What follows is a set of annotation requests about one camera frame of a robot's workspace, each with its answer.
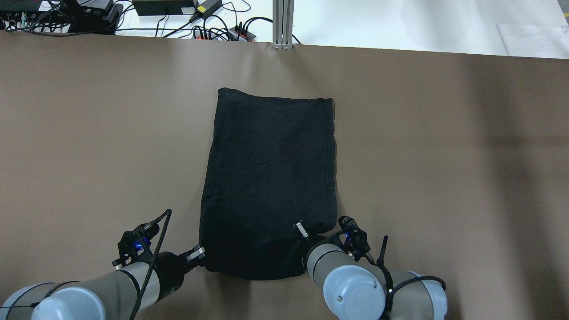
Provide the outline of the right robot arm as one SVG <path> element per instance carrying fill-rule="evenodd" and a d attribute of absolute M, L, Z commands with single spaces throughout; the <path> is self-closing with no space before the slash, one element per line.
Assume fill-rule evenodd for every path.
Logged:
<path fill-rule="evenodd" d="M 328 237 L 311 234 L 302 220 L 293 225 L 302 263 L 340 320 L 443 320 L 449 311 L 446 283 L 412 271 L 390 271 L 385 264 L 388 237 L 374 259 L 367 233 L 349 216 Z"/>

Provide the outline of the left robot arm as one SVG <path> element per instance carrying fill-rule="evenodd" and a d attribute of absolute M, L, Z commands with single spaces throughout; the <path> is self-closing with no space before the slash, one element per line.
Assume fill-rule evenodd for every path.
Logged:
<path fill-rule="evenodd" d="M 184 276 L 202 266 L 205 247 L 175 255 L 161 252 L 148 283 L 149 265 L 136 262 L 90 281 L 41 282 L 26 286 L 1 306 L 3 320 L 128 320 L 176 292 Z"/>

